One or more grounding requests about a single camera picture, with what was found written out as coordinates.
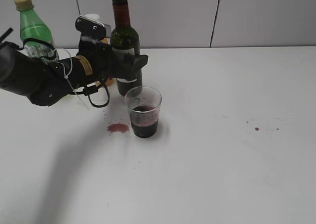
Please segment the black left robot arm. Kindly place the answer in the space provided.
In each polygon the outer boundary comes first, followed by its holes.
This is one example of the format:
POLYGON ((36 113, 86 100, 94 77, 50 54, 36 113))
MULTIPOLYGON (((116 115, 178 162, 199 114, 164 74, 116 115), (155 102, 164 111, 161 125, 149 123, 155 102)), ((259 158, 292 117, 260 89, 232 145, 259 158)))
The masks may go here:
POLYGON ((80 40, 76 56, 48 63, 4 42, 0 45, 0 88, 25 96, 34 105, 51 106, 69 94, 97 93, 109 78, 133 80, 147 63, 145 54, 118 57, 101 41, 80 40))

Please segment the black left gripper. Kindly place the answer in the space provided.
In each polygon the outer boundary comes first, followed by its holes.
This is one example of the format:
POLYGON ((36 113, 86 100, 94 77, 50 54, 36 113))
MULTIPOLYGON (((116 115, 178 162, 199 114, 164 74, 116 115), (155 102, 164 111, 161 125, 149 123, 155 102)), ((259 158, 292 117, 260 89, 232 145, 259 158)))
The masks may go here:
MULTIPOLYGON (((108 44, 108 39, 94 40, 90 37, 81 37, 79 40, 79 52, 77 55, 85 56, 90 62, 102 63, 103 59, 99 52, 99 44, 108 44)), ((110 78, 133 81, 137 78, 138 72, 147 65, 149 57, 145 54, 125 54, 119 58, 113 54, 109 66, 108 75, 110 78)))

